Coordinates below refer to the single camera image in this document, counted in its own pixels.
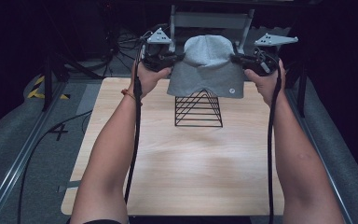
human hand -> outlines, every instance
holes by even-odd
[[[279,60],[279,66],[281,69],[282,86],[280,94],[283,93],[286,71],[283,68],[282,60]],[[275,85],[278,77],[278,70],[272,73],[270,76],[261,77],[251,69],[244,70],[245,75],[255,83],[257,91],[263,96],[264,102],[271,106],[272,94],[275,90]]]
[[[136,62],[132,65],[131,71],[131,84],[129,86],[129,91],[133,92],[133,85],[135,79],[135,69]],[[142,84],[142,95],[141,99],[144,98],[148,93],[150,93],[157,85],[158,81],[162,78],[165,78],[171,73],[171,68],[161,69],[159,72],[154,72],[148,70],[142,62],[138,64],[138,77]]]

gray fabric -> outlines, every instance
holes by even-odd
[[[243,98],[244,73],[232,63],[231,42],[221,35],[199,35],[185,43],[185,58],[175,64],[169,95],[185,97],[193,92],[213,92],[227,98]]]

metal wire stand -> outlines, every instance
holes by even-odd
[[[175,97],[175,126],[222,128],[218,97],[206,90]]]

black controller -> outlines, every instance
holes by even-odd
[[[177,55],[169,51],[171,40],[161,28],[146,39],[142,49],[142,62],[145,67],[154,72],[166,67],[173,67],[177,61],[185,58],[185,54]]]
[[[243,69],[252,69],[261,77],[266,77],[277,70],[279,57],[276,53],[271,52],[271,49],[255,48],[254,55],[236,53],[231,56],[231,61],[240,63]]]
[[[241,64],[243,69],[252,69],[261,77],[266,77],[274,73],[279,67],[277,46],[296,43],[297,41],[297,37],[265,34],[255,41],[253,55],[245,55],[235,51],[235,54],[231,56],[231,61]]]

wooden table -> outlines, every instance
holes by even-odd
[[[81,179],[92,145],[129,83],[128,78],[103,81],[70,181]],[[168,84],[161,80],[143,99],[129,215],[268,215],[269,109],[255,84],[244,83],[243,99],[219,98],[223,128],[175,127]],[[281,215],[283,195],[275,168],[273,186],[275,214]],[[66,191],[64,214],[72,213],[75,196],[76,189]]]

